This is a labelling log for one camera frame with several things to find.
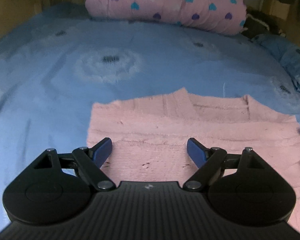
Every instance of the triangular cutout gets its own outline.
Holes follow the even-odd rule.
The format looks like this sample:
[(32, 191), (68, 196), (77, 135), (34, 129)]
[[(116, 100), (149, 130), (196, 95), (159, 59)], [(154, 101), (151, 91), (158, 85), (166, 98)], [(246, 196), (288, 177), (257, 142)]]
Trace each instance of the triangular cutout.
[(34, 167), (37, 169), (49, 169), (52, 168), (52, 161), (50, 155), (45, 155), (43, 159)]

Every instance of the blue bedsheet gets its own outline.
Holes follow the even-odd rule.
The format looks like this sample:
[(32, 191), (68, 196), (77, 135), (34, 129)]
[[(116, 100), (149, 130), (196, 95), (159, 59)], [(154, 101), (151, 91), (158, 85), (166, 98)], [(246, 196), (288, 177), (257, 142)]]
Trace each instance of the blue bedsheet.
[(173, 25), (98, 22), (60, 4), (0, 41), (0, 230), (5, 187), (44, 149), (85, 146), (94, 102), (172, 93), (241, 97), (300, 122), (300, 94), (245, 37)]

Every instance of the pink fuzzy cloth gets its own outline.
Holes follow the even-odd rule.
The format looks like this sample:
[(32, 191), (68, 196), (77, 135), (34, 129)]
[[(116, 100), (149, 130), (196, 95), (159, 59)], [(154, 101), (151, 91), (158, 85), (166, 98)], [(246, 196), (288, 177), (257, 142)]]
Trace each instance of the pink fuzzy cloth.
[(116, 184), (132, 180), (182, 185), (197, 170), (186, 152), (190, 137), (233, 154), (253, 147), (293, 186), (297, 204), (289, 224), (300, 232), (300, 125), (294, 116), (280, 114), (250, 96), (201, 97), (181, 89), (94, 104), (88, 146), (104, 137), (110, 137), (114, 147), (101, 169)]

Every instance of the blue gripper pad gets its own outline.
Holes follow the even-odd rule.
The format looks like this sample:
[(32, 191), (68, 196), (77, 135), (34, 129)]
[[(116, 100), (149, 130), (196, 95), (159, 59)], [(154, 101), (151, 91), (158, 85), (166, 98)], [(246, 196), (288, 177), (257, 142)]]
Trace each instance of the blue gripper pad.
[(93, 149), (92, 160), (98, 168), (105, 163), (112, 152), (112, 141), (110, 138), (104, 138)]
[(190, 138), (187, 142), (188, 155), (198, 168), (202, 167), (207, 162), (208, 151), (208, 148), (194, 138)]

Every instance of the metal screw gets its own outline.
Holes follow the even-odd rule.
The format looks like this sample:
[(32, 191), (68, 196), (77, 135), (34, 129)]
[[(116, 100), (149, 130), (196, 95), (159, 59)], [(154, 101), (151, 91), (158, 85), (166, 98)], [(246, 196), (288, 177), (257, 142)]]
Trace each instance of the metal screw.
[(113, 187), (113, 183), (109, 180), (103, 180), (103, 181), (100, 181), (98, 183), (98, 188), (101, 188), (101, 189), (111, 189)]
[(191, 181), (186, 182), (185, 186), (188, 189), (195, 190), (195, 189), (199, 189), (202, 185), (200, 182), (198, 182), (196, 180), (191, 180)]

